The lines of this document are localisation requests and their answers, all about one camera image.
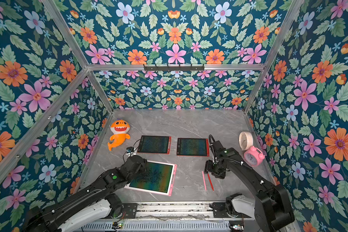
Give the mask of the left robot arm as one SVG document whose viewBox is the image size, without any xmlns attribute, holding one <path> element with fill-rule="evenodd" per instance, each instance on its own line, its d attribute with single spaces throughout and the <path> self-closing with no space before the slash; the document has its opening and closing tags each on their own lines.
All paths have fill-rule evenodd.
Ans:
<svg viewBox="0 0 348 232">
<path fill-rule="evenodd" d="M 44 209 L 29 210 L 21 231 L 60 232 L 66 220 L 83 209 L 105 199 L 117 202 L 115 191 L 124 188 L 146 170 L 148 161 L 138 155 L 131 156 L 120 167 L 103 172 L 94 182 L 65 200 Z"/>
</svg>

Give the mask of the black hook rail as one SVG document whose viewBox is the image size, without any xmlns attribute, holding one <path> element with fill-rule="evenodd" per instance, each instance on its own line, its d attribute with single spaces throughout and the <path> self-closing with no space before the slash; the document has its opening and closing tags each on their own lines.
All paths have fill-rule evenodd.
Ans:
<svg viewBox="0 0 348 232">
<path fill-rule="evenodd" d="M 144 71 L 163 71 L 163 72 L 171 72 L 171 71 L 183 71 L 183 72 L 191 72 L 191 71 L 204 71 L 204 65 L 187 65 L 187 64 L 179 64 L 179 65 L 143 65 Z"/>
</svg>

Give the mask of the red writing tablet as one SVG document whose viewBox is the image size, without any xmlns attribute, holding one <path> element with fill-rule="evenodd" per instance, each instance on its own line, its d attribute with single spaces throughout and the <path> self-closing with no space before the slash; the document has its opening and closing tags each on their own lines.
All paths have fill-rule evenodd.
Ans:
<svg viewBox="0 0 348 232">
<path fill-rule="evenodd" d="M 208 139 L 205 138 L 178 138 L 177 156 L 209 156 Z"/>
<path fill-rule="evenodd" d="M 170 136 L 142 135 L 139 141 L 138 153 L 169 154 Z"/>
</svg>

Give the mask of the left red writing tablet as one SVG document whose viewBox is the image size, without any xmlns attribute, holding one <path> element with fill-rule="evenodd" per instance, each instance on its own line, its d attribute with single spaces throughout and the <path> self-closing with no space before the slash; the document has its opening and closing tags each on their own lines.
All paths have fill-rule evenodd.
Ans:
<svg viewBox="0 0 348 232">
<path fill-rule="evenodd" d="M 138 153 L 169 154 L 170 136 L 142 135 L 139 141 Z"/>
</svg>

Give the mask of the white vent grille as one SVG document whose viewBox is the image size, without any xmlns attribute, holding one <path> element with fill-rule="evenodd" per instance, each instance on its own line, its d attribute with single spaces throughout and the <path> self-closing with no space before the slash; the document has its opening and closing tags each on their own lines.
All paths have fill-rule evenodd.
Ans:
<svg viewBox="0 0 348 232">
<path fill-rule="evenodd" d="M 126 221 L 119 228 L 111 221 L 87 224 L 77 232 L 229 232 L 228 222 L 211 221 Z"/>
</svg>

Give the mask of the pink white writing tablet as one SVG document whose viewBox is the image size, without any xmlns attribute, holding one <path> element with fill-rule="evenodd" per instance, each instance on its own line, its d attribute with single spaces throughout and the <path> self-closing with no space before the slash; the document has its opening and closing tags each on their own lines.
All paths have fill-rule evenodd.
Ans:
<svg viewBox="0 0 348 232">
<path fill-rule="evenodd" d="M 148 161 L 146 171 L 127 184 L 125 188 L 171 196 L 176 172 L 176 164 Z"/>
</svg>

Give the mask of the red stylus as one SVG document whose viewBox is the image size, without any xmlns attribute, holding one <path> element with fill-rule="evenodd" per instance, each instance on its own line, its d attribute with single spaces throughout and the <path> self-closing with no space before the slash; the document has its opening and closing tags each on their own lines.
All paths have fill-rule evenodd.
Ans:
<svg viewBox="0 0 348 232">
<path fill-rule="evenodd" d="M 214 191 L 214 186 L 213 186 L 213 184 L 212 184 L 212 181 L 211 181 L 211 178 L 210 178 L 209 173 L 207 173 L 207 177 L 208 177 L 208 180 L 209 180 L 209 183 L 210 183 L 211 189 L 212 189 L 212 191 Z"/>
</svg>

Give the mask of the pink stylus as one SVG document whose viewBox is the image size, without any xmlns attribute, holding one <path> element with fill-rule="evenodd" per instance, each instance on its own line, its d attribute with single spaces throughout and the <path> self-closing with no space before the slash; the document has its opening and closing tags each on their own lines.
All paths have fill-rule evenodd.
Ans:
<svg viewBox="0 0 348 232">
<path fill-rule="evenodd" d="M 202 179 L 203 179 L 203 184 L 204 184 L 204 189 L 207 191 L 207 186 L 206 186 L 206 180 L 205 180 L 205 173 L 202 171 Z"/>
</svg>

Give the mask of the aluminium front rail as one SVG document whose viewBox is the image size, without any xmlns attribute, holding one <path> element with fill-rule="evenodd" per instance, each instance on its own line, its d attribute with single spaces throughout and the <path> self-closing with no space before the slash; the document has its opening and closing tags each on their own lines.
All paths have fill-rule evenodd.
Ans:
<svg viewBox="0 0 348 232">
<path fill-rule="evenodd" d="M 132 219 L 113 219 L 108 218 L 112 207 L 105 200 L 99 201 L 87 208 L 83 209 L 80 213 L 72 216 L 66 220 L 66 223 L 75 225 L 77 222 L 81 225 L 85 225 L 97 220 L 110 220 L 110 221 L 122 221 L 122 220 L 252 220 L 255 221 L 257 216 L 253 212 L 245 212 L 244 210 L 253 210 L 252 205 L 241 205 L 241 210 L 236 211 L 238 213 L 245 214 L 250 218 L 215 218 L 213 216 L 213 210 L 209 207 L 212 201 L 189 201 L 189 202 L 136 202 L 138 204 L 137 213 L 135 218 Z"/>
</svg>

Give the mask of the beige round clock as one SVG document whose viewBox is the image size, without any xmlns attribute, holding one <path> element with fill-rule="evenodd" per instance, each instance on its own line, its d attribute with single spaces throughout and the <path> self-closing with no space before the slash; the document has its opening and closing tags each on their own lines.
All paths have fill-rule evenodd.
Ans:
<svg viewBox="0 0 348 232">
<path fill-rule="evenodd" d="M 243 151 L 250 149 L 254 145 L 252 134 L 248 131 L 242 131 L 239 134 L 239 145 Z"/>
</svg>

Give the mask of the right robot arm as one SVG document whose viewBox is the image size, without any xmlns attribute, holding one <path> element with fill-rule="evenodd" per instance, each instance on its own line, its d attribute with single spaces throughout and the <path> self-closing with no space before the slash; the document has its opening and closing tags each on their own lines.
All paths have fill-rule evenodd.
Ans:
<svg viewBox="0 0 348 232">
<path fill-rule="evenodd" d="M 226 198 L 224 210 L 230 216 L 243 214 L 256 220 L 263 232 L 277 232 L 295 221 L 288 191 L 259 175 L 234 148 L 224 148 L 220 141 L 210 141 L 213 160 L 207 160 L 205 173 L 224 179 L 234 173 L 253 195 L 235 193 Z"/>
</svg>

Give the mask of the pink alarm clock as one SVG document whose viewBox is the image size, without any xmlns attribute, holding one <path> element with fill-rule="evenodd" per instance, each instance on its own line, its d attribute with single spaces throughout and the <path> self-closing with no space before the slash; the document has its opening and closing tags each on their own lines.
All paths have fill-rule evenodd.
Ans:
<svg viewBox="0 0 348 232">
<path fill-rule="evenodd" d="M 265 159 L 264 153 L 255 146 L 245 151 L 244 161 L 251 167 L 259 166 Z"/>
</svg>

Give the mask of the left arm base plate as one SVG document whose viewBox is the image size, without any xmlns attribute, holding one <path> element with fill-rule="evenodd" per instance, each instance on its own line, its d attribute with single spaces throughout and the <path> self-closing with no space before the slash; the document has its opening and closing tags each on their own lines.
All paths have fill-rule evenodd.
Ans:
<svg viewBox="0 0 348 232">
<path fill-rule="evenodd" d="M 132 219 L 137 213 L 137 203 L 123 203 L 115 209 L 112 209 L 108 218 L 113 219 Z"/>
</svg>

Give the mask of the right red writing tablet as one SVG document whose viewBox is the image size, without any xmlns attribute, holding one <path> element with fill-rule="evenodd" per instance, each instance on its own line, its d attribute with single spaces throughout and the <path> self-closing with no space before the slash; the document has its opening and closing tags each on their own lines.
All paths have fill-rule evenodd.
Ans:
<svg viewBox="0 0 348 232">
<path fill-rule="evenodd" d="M 205 138 L 178 138 L 177 156 L 209 156 L 208 139 Z"/>
</svg>

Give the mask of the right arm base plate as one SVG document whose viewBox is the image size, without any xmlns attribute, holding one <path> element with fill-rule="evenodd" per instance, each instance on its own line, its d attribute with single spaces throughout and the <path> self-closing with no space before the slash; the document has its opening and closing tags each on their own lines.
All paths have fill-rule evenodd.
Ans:
<svg viewBox="0 0 348 232">
<path fill-rule="evenodd" d="M 236 212 L 232 205 L 225 202 L 213 202 L 209 207 L 213 210 L 213 216 L 215 218 L 250 218 L 245 214 Z"/>
</svg>

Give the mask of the orange shark plush toy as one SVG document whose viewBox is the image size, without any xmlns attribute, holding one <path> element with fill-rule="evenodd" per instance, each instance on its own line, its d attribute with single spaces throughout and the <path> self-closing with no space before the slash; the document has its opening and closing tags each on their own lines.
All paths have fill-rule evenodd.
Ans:
<svg viewBox="0 0 348 232">
<path fill-rule="evenodd" d="M 110 142 L 107 144 L 109 151 L 112 151 L 113 148 L 121 146 L 125 140 L 131 138 L 128 134 L 130 125 L 128 122 L 122 119 L 113 122 L 110 126 L 110 130 L 113 135 L 110 137 Z"/>
</svg>

